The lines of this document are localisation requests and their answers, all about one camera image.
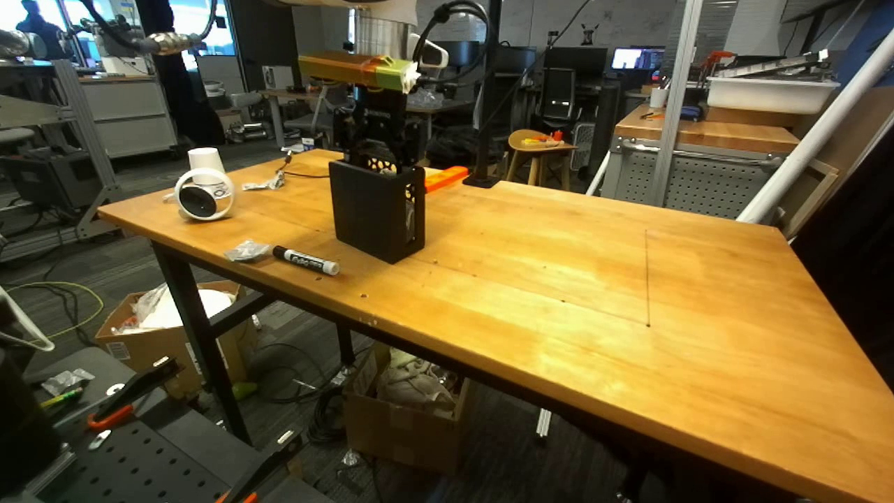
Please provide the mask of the cardboard box with white bag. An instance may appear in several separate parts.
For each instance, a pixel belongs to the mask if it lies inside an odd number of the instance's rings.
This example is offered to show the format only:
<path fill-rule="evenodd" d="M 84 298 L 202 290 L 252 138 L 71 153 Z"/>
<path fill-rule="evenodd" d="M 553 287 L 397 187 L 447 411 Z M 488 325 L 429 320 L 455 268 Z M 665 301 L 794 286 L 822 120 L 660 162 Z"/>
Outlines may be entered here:
<path fill-rule="evenodd" d="M 127 296 L 99 328 L 94 340 L 99 348 L 135 372 L 147 370 L 164 356 L 175 359 L 181 372 L 165 385 L 173 398 L 196 398 L 205 384 L 197 354 L 166 284 Z M 248 362 L 258 346 L 256 317 L 220 335 L 215 344 L 230 382 L 245 382 Z"/>

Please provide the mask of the black and orange clamp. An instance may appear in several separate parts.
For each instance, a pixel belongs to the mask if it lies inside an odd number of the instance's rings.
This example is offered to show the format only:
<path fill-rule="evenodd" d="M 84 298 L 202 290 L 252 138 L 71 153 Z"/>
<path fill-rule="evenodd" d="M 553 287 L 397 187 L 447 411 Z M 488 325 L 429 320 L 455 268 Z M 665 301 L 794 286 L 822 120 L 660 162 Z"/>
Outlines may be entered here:
<path fill-rule="evenodd" d="M 165 386 L 166 382 L 175 378 L 183 368 L 173 357 L 164 356 L 154 362 L 148 369 L 131 377 L 122 387 L 87 417 L 87 429 L 92 432 L 105 432 L 130 421 L 134 417 L 134 403 L 147 397 L 154 389 Z"/>
<path fill-rule="evenodd" d="M 258 488 L 277 470 L 287 465 L 297 455 L 302 444 L 299 430 L 281 433 L 261 452 L 260 459 L 249 464 L 232 488 L 217 497 L 214 503 L 260 503 Z"/>

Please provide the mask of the white round device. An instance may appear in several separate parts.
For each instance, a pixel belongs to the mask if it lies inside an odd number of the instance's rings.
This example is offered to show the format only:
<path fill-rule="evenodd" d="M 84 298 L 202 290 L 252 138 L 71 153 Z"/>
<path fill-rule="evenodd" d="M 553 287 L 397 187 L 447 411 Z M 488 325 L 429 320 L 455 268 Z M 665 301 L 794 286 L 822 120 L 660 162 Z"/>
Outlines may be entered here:
<path fill-rule="evenodd" d="M 235 207 L 235 185 L 226 173 L 197 168 L 185 172 L 175 188 L 163 197 L 175 204 L 185 220 L 218 221 L 226 219 Z"/>

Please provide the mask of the grey metal shelf rack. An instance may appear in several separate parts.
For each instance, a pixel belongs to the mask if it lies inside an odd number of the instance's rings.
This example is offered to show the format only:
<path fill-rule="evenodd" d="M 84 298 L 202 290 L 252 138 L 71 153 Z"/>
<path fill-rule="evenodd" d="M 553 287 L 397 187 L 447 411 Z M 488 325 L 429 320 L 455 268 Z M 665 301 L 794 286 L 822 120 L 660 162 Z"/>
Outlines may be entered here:
<path fill-rule="evenodd" d="M 98 209 L 121 188 L 76 70 L 67 61 L 0 59 L 0 262 L 86 242 L 116 226 Z"/>

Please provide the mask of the wooden stool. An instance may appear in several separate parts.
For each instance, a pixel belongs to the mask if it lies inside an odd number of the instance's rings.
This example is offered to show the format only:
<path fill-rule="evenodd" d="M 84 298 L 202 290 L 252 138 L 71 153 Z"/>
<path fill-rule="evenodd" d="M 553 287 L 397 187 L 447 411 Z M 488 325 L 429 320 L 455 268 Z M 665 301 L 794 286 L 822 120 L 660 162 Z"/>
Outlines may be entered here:
<path fill-rule="evenodd" d="M 526 162 L 530 162 L 527 184 L 531 186 L 545 186 L 548 179 L 550 162 L 555 159 L 565 159 L 577 152 L 578 147 L 566 143 L 562 132 L 546 134 L 530 129 L 516 130 L 508 137 L 507 154 L 508 170 L 504 180 L 512 182 L 518 169 Z"/>

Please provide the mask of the grey cabinet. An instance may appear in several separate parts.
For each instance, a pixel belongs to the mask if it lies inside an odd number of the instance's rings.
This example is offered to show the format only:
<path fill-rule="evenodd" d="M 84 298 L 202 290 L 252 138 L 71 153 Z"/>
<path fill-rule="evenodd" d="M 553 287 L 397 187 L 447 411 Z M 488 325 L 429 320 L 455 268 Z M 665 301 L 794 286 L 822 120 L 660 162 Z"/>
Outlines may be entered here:
<path fill-rule="evenodd" d="M 100 143 L 110 159 L 179 147 L 165 92 L 153 76 L 80 77 Z"/>

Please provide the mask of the small clear plastic bag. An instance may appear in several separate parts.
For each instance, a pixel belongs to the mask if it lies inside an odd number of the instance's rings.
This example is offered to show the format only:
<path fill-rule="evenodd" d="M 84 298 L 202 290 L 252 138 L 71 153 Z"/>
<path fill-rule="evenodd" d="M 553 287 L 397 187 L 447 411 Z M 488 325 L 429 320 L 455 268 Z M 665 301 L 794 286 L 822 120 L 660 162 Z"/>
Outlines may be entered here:
<path fill-rule="evenodd" d="M 73 389 L 83 385 L 89 385 L 95 376 L 82 368 L 75 370 L 63 370 L 41 382 L 41 388 L 47 391 L 52 397 L 59 397 Z"/>

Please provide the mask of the monitor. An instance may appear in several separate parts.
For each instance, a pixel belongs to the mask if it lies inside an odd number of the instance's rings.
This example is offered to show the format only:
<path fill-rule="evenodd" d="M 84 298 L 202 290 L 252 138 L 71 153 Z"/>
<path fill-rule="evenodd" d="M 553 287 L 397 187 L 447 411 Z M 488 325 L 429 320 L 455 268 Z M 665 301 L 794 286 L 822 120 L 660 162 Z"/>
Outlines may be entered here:
<path fill-rule="evenodd" d="M 661 69 L 665 47 L 617 47 L 614 48 L 613 70 L 649 70 Z"/>

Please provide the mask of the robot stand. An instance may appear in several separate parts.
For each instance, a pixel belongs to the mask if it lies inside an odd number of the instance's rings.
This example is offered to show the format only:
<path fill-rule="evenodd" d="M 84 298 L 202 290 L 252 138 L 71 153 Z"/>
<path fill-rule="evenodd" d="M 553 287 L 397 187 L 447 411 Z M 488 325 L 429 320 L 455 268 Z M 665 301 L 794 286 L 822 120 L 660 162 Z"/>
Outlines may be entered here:
<path fill-rule="evenodd" d="M 53 398 L 41 382 L 82 368 L 95 379 L 77 401 Z M 0 350 L 0 503 L 214 503 L 263 450 L 226 432 L 159 386 L 134 403 L 134 417 L 92 432 L 87 417 L 136 372 L 96 348 L 77 351 L 26 376 Z M 260 503 L 332 503 L 277 470 L 258 488 Z"/>

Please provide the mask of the silver upright post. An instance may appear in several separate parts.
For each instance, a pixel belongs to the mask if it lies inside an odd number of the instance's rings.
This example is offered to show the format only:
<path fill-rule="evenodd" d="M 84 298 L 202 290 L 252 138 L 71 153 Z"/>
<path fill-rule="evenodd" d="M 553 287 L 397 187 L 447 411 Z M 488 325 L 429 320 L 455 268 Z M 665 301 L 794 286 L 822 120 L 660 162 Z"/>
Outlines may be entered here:
<path fill-rule="evenodd" d="M 655 207 L 664 206 L 668 178 L 670 178 L 671 164 L 673 163 L 673 152 L 677 143 L 677 133 L 679 133 L 684 91 L 689 81 L 689 68 L 695 57 L 697 29 L 701 19 L 703 1 L 705 0 L 687 0 L 684 3 L 673 77 L 670 79 L 664 114 L 664 125 L 662 125 L 659 150 L 647 197 L 647 203 Z"/>

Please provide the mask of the orange block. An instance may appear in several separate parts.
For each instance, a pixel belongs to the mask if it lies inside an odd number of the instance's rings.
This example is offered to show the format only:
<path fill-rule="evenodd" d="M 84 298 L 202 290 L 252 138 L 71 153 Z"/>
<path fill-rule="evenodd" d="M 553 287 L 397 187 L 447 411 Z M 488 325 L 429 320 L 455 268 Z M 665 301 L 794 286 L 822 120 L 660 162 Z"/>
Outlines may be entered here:
<path fill-rule="evenodd" d="M 469 175 L 469 169 L 466 166 L 451 166 L 451 168 L 424 168 L 425 170 L 425 192 L 431 194 L 441 188 L 461 182 Z"/>

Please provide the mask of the cardboard box with cloths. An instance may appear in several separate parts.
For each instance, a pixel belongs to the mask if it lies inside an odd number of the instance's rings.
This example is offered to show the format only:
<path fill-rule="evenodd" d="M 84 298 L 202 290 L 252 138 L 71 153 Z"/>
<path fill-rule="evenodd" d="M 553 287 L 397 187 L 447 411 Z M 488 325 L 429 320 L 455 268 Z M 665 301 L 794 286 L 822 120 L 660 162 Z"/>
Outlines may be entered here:
<path fill-rule="evenodd" d="M 479 385 L 376 342 L 344 387 L 349 446 L 414 468 L 459 471 Z"/>

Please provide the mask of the black office chair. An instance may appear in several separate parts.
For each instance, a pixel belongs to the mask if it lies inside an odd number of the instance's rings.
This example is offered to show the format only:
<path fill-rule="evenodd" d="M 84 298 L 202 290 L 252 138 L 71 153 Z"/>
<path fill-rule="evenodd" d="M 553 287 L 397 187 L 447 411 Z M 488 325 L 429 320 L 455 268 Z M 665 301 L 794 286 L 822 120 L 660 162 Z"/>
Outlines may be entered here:
<path fill-rule="evenodd" d="M 570 131 L 577 124 L 577 73 L 571 68 L 546 68 L 543 71 L 540 100 L 534 112 L 536 130 Z"/>

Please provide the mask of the black and white marker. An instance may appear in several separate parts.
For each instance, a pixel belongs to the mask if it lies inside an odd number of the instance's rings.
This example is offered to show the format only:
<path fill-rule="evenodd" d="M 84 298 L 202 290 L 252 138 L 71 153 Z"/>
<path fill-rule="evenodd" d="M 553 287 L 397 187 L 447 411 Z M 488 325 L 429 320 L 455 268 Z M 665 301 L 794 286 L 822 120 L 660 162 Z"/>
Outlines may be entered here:
<path fill-rule="evenodd" d="M 339 264 L 335 261 L 323 260 L 309 254 L 301 254 L 294 249 L 288 249 L 282 246 L 274 246 L 272 255 L 278 260 L 290 262 L 291 264 L 306 268 L 306 270 L 316 271 L 325 276 L 337 276 L 339 274 Z"/>

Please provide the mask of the white paper cup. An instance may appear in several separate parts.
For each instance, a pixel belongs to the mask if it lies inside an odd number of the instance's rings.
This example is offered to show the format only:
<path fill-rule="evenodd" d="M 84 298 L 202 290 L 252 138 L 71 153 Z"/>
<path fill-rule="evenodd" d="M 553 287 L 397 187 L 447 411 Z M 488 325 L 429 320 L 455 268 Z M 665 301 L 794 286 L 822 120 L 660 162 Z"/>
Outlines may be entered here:
<path fill-rule="evenodd" d="M 207 169 L 218 173 L 226 172 L 217 147 L 193 147 L 187 152 L 187 156 L 191 170 Z"/>

